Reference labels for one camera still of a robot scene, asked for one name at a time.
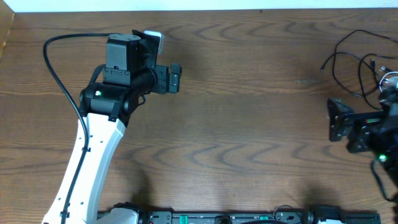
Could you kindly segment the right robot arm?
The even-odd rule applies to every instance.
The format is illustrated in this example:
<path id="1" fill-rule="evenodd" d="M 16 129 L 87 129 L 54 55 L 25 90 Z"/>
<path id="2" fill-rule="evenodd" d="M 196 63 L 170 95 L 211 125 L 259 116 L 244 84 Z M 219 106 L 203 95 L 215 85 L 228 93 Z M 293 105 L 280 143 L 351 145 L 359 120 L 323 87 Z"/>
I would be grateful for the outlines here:
<path id="1" fill-rule="evenodd" d="M 394 204 L 394 221 L 397 222 L 397 194 L 387 195 L 375 168 L 380 164 L 397 185 L 397 88 L 384 89 L 379 95 L 379 104 L 380 111 L 355 113 L 341 100 L 329 98 L 329 141 L 337 142 L 346 136 L 346 148 L 350 153 L 371 151 L 374 154 L 371 172 L 384 200 Z"/>

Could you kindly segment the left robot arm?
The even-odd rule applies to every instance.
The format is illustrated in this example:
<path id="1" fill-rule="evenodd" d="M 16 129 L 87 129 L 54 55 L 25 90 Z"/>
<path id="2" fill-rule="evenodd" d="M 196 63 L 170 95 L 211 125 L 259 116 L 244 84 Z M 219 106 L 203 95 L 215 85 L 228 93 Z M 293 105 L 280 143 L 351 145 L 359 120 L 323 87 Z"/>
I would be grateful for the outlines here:
<path id="1" fill-rule="evenodd" d="M 177 93 L 182 68 L 159 65 L 164 36 L 134 30 L 108 34 L 106 61 L 97 66 L 78 101 L 75 145 L 44 223 L 147 223 L 146 212 L 124 203 L 104 214 L 98 204 L 113 154 L 132 113 L 150 93 Z"/>

